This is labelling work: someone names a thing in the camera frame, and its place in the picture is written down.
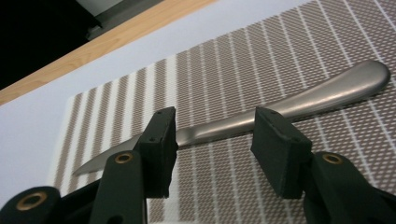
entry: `placemat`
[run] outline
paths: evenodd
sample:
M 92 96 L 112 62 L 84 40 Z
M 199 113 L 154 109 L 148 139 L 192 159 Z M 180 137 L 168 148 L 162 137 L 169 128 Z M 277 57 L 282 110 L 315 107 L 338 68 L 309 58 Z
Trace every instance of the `placemat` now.
M 313 1 L 211 39 L 69 101 L 51 172 L 63 195 L 99 178 L 71 176 L 175 106 L 177 127 L 268 105 L 374 59 L 396 69 L 396 3 Z M 294 123 L 313 150 L 340 153 L 396 194 L 395 77 L 371 99 Z M 302 200 L 276 197 L 250 152 L 251 134 L 182 148 L 169 199 L 149 222 L 305 223 Z

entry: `brass screw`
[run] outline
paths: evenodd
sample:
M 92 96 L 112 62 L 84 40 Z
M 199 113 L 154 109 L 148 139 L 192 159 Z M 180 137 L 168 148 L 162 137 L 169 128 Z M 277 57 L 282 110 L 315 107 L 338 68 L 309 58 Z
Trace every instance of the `brass screw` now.
M 38 198 L 38 200 L 35 200 L 35 202 L 30 203 L 28 200 L 33 199 L 33 198 Z M 35 208 L 42 204 L 44 201 L 47 199 L 47 193 L 44 191 L 39 191 L 36 193 L 31 193 L 29 195 L 26 195 L 23 197 L 17 204 L 17 209 L 20 211 L 27 211 L 32 208 Z
M 122 153 L 115 159 L 116 163 L 123 164 L 130 161 L 134 156 L 130 152 Z
M 343 159 L 341 159 L 339 156 L 334 155 L 334 154 L 324 154 L 322 157 L 323 157 L 323 160 L 325 160 L 326 162 L 329 162 L 331 164 L 339 165 L 339 164 L 343 163 Z

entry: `gray object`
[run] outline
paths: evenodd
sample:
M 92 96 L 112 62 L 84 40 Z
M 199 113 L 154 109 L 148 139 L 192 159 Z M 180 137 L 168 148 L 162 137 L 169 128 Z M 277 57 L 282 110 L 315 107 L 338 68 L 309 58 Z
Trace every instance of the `gray object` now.
M 287 119 L 300 119 L 363 100 L 381 91 L 388 84 L 388 68 L 376 61 L 358 63 L 344 73 L 328 79 L 299 94 L 266 106 Z M 255 110 L 196 125 L 177 131 L 180 147 L 227 138 L 254 128 Z M 106 159 L 114 153 L 134 148 L 140 134 L 112 147 L 79 167 L 74 175 L 86 174 L 104 168 Z

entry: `wooden strip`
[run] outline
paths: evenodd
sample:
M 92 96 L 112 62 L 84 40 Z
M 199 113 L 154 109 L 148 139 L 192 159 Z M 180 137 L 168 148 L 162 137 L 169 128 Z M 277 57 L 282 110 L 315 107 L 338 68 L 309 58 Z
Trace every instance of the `wooden strip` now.
M 33 91 L 86 63 L 156 31 L 216 0 L 165 0 L 111 31 L 64 55 L 28 77 L 0 90 L 0 105 Z

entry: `striped placemat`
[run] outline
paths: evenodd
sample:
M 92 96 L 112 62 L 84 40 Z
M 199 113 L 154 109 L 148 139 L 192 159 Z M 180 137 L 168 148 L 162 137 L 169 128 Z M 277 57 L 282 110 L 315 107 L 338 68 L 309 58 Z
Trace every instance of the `striped placemat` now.
M 99 178 L 71 174 L 166 106 L 184 128 L 270 104 L 367 59 L 394 72 L 395 24 L 394 1 L 312 1 L 83 92 L 69 101 L 50 183 L 65 195 Z M 392 77 L 368 101 L 295 123 L 314 151 L 343 154 L 393 194 L 395 87 Z M 304 223 L 302 200 L 276 197 L 250 145 L 248 134 L 180 150 L 171 196 L 148 201 L 149 221 Z

